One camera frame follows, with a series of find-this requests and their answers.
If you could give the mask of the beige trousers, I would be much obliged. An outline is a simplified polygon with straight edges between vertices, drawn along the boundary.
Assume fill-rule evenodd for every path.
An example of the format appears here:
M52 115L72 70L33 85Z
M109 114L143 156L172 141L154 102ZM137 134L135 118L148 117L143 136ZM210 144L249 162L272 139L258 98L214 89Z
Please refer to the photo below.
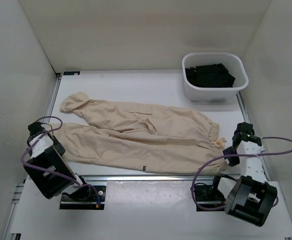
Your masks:
M90 99L83 92L59 107L85 124L64 122L54 135L64 160L157 174L217 174L227 168L220 126L191 108Z

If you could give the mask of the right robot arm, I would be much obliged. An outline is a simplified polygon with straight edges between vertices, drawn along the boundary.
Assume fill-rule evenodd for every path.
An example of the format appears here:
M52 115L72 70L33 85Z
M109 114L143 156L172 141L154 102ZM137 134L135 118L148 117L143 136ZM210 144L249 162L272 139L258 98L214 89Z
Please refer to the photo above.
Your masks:
M236 149L241 176L233 180L218 174L213 179L210 194L216 200L225 198L225 213L258 227L262 227L276 202L278 191L264 174L262 161L257 156L263 148L256 143L242 141Z

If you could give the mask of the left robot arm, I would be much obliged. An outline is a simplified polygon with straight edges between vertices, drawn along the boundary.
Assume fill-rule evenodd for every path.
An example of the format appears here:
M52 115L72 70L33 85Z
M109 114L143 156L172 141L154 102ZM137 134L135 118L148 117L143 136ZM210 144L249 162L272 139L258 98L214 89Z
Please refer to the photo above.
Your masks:
M30 159L24 165L27 174L47 199L58 196L72 184L76 185L73 194L79 200L89 198L91 188L62 159L65 148L50 133L40 137L44 132L42 128L29 134L27 145L32 149Z

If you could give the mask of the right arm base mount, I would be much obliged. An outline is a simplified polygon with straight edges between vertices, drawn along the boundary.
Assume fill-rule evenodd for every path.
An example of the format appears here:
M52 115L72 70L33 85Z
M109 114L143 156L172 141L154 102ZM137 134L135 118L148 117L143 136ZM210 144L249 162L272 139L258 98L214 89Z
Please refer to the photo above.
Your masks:
M190 187L197 212L224 211L226 199L237 180L220 173L211 184L196 182Z

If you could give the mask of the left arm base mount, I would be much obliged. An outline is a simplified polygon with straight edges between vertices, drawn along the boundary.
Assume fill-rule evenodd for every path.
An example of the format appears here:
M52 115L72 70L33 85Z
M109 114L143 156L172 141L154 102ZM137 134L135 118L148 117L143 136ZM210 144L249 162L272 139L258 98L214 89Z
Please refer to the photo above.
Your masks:
M61 194L60 210L104 210L106 198L106 184L94 185L96 192L91 187L77 189L72 193Z

